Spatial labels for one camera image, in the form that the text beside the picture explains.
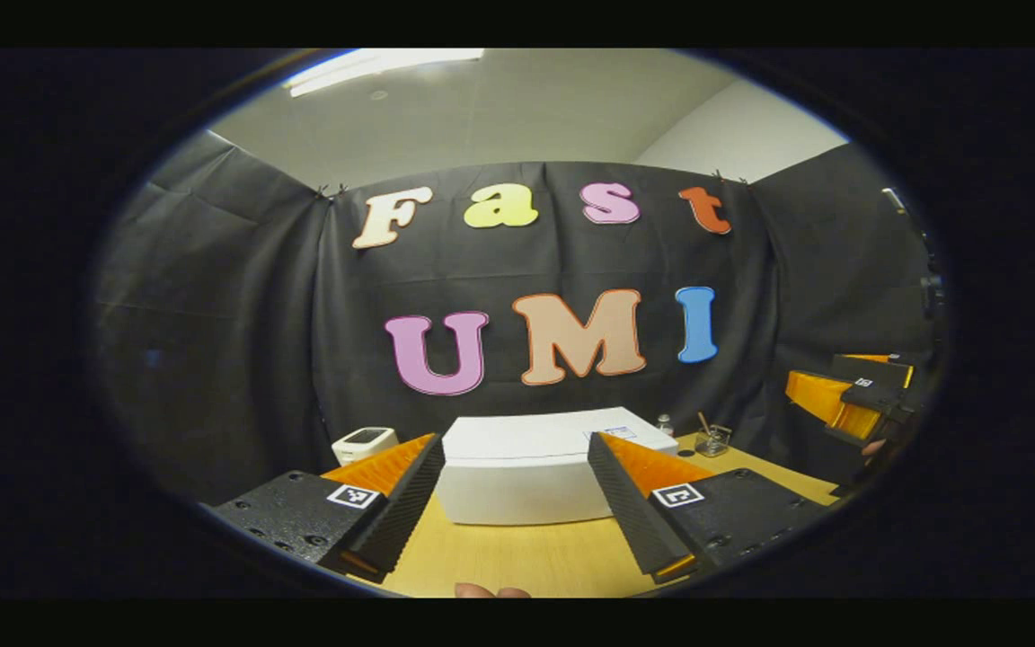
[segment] wooden table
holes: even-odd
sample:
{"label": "wooden table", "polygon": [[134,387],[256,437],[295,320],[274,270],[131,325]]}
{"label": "wooden table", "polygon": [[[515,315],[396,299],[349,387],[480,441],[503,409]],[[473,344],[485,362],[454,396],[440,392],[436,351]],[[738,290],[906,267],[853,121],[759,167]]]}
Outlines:
{"label": "wooden table", "polygon": [[[678,438],[678,449],[692,449],[694,438]],[[714,459],[694,453],[685,460],[714,473],[747,467],[822,505],[837,500],[829,494],[834,483],[735,447]],[[625,597],[657,589],[637,567],[613,517],[542,526],[460,525],[446,519],[432,496],[398,567],[379,588],[413,597],[453,597],[454,584],[463,582],[490,590],[513,586],[533,597]]]}

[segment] white device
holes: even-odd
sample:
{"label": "white device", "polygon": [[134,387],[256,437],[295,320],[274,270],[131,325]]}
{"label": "white device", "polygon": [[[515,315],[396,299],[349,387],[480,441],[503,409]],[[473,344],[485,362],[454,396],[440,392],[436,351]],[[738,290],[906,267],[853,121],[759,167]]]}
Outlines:
{"label": "white device", "polygon": [[627,409],[456,418],[442,439],[435,493],[455,524],[539,525],[612,516],[589,466],[589,439],[607,433],[678,453],[676,439]]}
{"label": "white device", "polygon": [[333,454],[337,464],[349,466],[356,460],[369,459],[371,455],[390,449],[398,444],[398,436],[390,427],[362,427],[348,437],[333,443]]}

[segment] peach letter m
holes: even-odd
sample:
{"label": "peach letter m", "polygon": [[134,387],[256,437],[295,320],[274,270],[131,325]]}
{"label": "peach letter m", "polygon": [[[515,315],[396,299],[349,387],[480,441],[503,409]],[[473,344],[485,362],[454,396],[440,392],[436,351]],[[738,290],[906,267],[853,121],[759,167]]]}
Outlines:
{"label": "peach letter m", "polygon": [[522,374],[527,385],[553,385],[566,377],[557,364],[555,352],[562,354],[579,377],[588,376],[598,350],[603,350],[596,372],[621,376],[640,372],[645,357],[637,351],[637,290],[609,290],[593,305],[589,323],[583,323],[558,295],[530,295],[514,300],[514,312],[526,318],[529,328],[529,372]]}

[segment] black fabric backdrop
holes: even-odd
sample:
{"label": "black fabric backdrop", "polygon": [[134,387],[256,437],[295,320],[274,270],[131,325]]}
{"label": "black fabric backdrop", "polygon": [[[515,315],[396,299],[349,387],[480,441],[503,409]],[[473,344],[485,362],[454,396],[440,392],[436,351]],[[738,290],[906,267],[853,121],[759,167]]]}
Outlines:
{"label": "black fabric backdrop", "polygon": [[[595,225],[579,193],[593,181],[619,181],[641,216],[628,225]],[[533,189],[537,220],[526,227],[475,229],[463,214],[475,189],[521,183]],[[410,226],[389,245],[354,249],[372,196],[431,187]],[[730,234],[694,222],[687,187],[706,187],[724,206]],[[510,164],[381,181],[346,193],[322,236],[316,321],[317,392],[331,435],[362,425],[390,425],[400,438],[444,432],[460,415],[550,413],[625,406],[648,420],[669,413],[679,431],[698,424],[698,410],[722,423],[761,414],[761,378],[772,353],[773,256],[742,185],[682,172],[611,164]],[[675,292],[706,286],[716,292],[713,341],[718,353],[683,364],[684,315]],[[514,299],[559,295],[583,323],[607,290],[637,290],[638,348],[646,365],[604,377],[591,372],[554,385],[525,385],[530,369],[526,320]],[[449,313],[483,311],[485,377],[460,396],[432,396],[404,384],[383,324],[423,316],[432,372],[457,369]]]}
{"label": "black fabric backdrop", "polygon": [[[533,189],[527,227],[463,222],[473,192]],[[581,187],[620,181],[642,215],[598,226]],[[806,473],[859,462],[785,396],[789,370],[823,373],[835,352],[927,351],[924,251],[888,208],[888,182],[851,145],[750,187],[627,165],[535,163],[449,169],[353,188],[331,201],[212,134],[180,147],[115,225],[98,266],[99,378],[149,470],[217,504],[283,471],[336,465],[329,445],[361,425],[402,439],[457,415],[623,405],[690,431],[696,413],[735,445]],[[390,245],[354,249],[372,196],[431,187]],[[678,197],[705,187],[732,232],[693,220]],[[678,288],[716,292],[718,355],[678,361]],[[514,299],[550,292],[586,321],[607,290],[637,290],[637,373],[525,385],[526,321]],[[404,384],[385,321],[424,316],[435,373],[457,369],[457,311],[483,311],[485,377],[460,396]]]}
{"label": "black fabric backdrop", "polygon": [[207,133],[116,222],[99,381],[164,487],[223,503],[330,453],[309,353],[324,216],[312,189]]}

